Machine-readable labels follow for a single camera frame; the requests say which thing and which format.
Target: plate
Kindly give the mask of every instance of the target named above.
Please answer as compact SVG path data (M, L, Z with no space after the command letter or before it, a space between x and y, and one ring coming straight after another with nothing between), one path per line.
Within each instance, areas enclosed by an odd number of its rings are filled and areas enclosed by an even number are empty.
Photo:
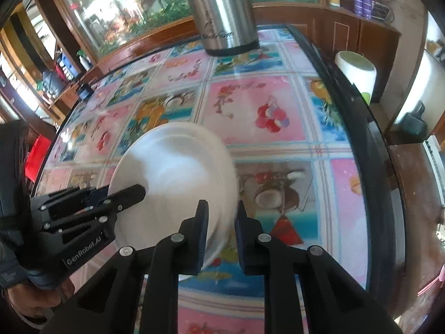
M134 184L145 198L117 215L118 247L137 250L156 245L193 217L200 199L209 203L203 268L226 245L238 205L238 180L225 146L212 132L193 123L167 123L145 133L124 154L108 194Z

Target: metal jug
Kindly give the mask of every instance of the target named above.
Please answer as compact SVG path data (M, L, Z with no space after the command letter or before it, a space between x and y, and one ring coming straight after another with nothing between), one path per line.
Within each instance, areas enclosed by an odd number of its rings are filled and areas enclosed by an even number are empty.
M225 57L259 48L251 0L188 0L209 55Z

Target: floral tablecloth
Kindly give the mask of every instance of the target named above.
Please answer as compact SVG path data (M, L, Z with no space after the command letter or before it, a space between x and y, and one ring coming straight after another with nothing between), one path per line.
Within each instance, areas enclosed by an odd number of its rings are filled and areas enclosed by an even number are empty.
M195 41L103 78L59 133L37 194L105 186L145 132L195 122L230 151L248 216L289 245L324 247L365 286L366 211L341 116L288 30L259 37L259 50L235 57L210 57ZM76 287L114 252L75 273ZM180 283L179 333L263 332L263 294L262 277L242 274L233 234L211 267Z

